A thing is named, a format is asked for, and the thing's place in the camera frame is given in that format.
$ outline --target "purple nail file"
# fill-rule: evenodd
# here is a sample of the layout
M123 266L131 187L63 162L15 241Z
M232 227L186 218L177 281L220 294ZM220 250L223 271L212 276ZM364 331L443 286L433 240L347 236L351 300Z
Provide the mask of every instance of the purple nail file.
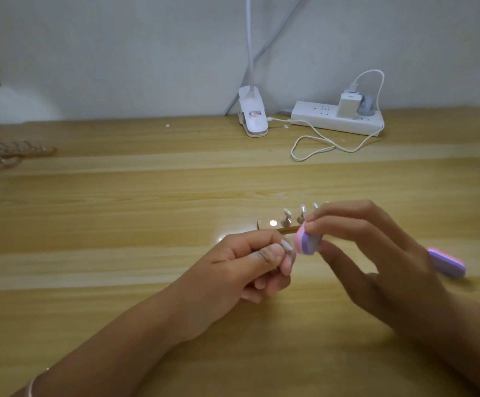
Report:
M457 258L436 248L429 248L428 251L437 272L450 278L462 278L466 274L466 267Z
M303 224L295 234L295 251L304 255L313 255L322 238L321 235L308 235L305 233Z

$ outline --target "silver nail tip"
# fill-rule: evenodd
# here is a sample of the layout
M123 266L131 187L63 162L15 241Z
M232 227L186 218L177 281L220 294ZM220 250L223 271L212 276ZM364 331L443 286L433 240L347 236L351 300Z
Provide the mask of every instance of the silver nail tip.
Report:
M286 240L281 240L280 245L284 248L287 253L293 252L293 247L289 245L289 242Z

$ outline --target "wall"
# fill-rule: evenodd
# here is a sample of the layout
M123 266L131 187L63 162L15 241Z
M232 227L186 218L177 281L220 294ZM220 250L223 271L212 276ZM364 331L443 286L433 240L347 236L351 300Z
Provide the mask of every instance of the wall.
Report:
M295 1L254 0L256 50ZM0 123L220 114L246 64L244 0L0 0ZM256 83L275 112L369 68L383 108L480 105L480 0L306 0Z

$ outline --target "table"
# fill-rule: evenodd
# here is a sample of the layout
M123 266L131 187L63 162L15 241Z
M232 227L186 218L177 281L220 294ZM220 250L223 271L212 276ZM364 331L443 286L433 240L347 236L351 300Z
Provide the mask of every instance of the table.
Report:
M381 140L304 163L289 149L308 128L271 122L268 136L252 139L235 117L0 126L0 139L59 149L0 171L0 396L165 287L224 235L302 203L374 200L423 245L464 260L468 280L447 286L480 301L480 108L384 116ZM362 140L325 133L345 146ZM337 243L373 270L354 246ZM240 303L173 350L139 395L477 393L353 306L319 256L300 256L288 289L261 305Z

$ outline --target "power outlet socket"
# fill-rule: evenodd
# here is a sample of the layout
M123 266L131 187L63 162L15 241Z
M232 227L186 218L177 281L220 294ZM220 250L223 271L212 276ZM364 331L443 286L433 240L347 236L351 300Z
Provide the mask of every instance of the power outlet socket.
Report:
M337 116L339 106L333 104L311 103L309 101L297 101L291 113L291 120L296 125L308 126L300 122L307 121L316 128L324 128L326 130L334 130L341 132L349 132L359 135L372 135L379 132L385 122L379 111L373 116L365 117L356 114L353 118L343 118Z

